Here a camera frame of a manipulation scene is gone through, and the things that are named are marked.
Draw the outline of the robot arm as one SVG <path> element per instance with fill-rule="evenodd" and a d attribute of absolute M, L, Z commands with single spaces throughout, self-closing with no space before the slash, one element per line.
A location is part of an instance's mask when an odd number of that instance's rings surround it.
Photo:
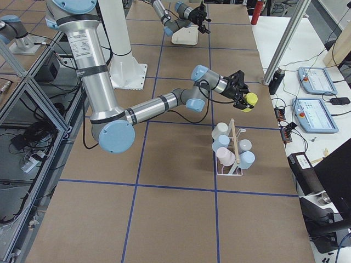
<path fill-rule="evenodd" d="M 166 9 L 161 1 L 146 1 L 149 3 L 163 25 L 165 35 L 172 36 L 177 31 L 189 27 L 192 24 L 197 26 L 197 30 L 202 34 L 210 34 L 210 30 L 203 24 L 211 22 L 206 12 L 206 6 L 203 2 L 196 8 L 192 8 L 182 1 L 175 4 L 175 13 Z"/>
<path fill-rule="evenodd" d="M 191 78 L 193 87 L 175 89 L 130 108 L 121 107 L 116 88 L 141 89 L 147 65 L 132 55 L 126 17 L 121 1 L 46 1 L 47 25 L 66 34 L 92 108 L 92 135 L 110 153 L 128 150 L 135 139 L 134 126 L 180 105 L 195 112 L 203 110 L 216 92 L 235 108 L 248 112 L 257 103 L 244 73 L 230 76 L 198 65 Z"/>

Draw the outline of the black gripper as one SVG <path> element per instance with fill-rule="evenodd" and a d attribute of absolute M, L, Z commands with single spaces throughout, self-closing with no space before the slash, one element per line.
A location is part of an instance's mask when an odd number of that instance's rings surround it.
<path fill-rule="evenodd" d="M 210 30 L 207 29 L 205 25 L 203 25 L 204 21 L 211 22 L 211 19 L 207 17 L 206 6 L 203 2 L 201 2 L 198 7 L 196 7 L 189 13 L 188 20 L 191 21 L 193 24 L 199 26 L 200 33 L 211 33 Z"/>
<path fill-rule="evenodd" d="M 245 74 L 243 71 L 238 70 L 230 76 L 223 77 L 227 85 L 221 92 L 221 95 L 233 99 L 233 107 L 239 110 L 252 110 L 253 105 L 244 100 L 245 94 L 249 93 L 249 86 L 244 82 Z"/>

